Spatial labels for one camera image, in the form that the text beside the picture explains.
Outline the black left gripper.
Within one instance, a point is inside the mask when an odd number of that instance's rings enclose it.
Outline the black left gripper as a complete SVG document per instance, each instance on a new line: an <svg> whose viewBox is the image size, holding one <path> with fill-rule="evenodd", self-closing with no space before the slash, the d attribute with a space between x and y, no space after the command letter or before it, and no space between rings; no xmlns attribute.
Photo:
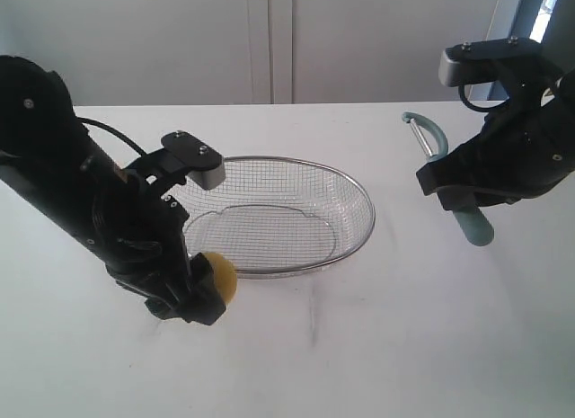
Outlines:
<svg viewBox="0 0 575 418"><path fill-rule="evenodd" d="M107 272L144 297L154 317L211 326L226 311L215 271L203 253L189 259L182 232L189 214L164 197L190 171L173 155L141 156L126 169L108 156L89 156L91 220Z"/></svg>

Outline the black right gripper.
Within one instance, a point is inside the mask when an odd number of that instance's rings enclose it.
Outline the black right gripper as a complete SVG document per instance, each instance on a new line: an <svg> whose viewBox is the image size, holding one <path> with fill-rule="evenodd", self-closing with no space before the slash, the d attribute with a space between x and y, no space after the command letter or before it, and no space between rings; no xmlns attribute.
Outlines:
<svg viewBox="0 0 575 418"><path fill-rule="evenodd" d="M479 137L438 151L416 172L425 196L448 211L514 204L539 197L574 171L574 79L563 88L545 58L498 65L506 106L490 113Z"/></svg>

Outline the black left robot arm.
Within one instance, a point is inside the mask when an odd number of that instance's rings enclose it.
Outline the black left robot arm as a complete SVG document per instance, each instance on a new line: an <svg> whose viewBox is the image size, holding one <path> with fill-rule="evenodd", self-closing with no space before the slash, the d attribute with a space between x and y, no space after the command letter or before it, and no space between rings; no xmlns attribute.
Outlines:
<svg viewBox="0 0 575 418"><path fill-rule="evenodd" d="M90 137L62 78L25 58L1 58L1 179L101 260L123 289L162 320L212 325L226 311L216 271L190 256L188 211L170 195L187 182L209 191L223 157L184 131L125 167Z"/></svg>

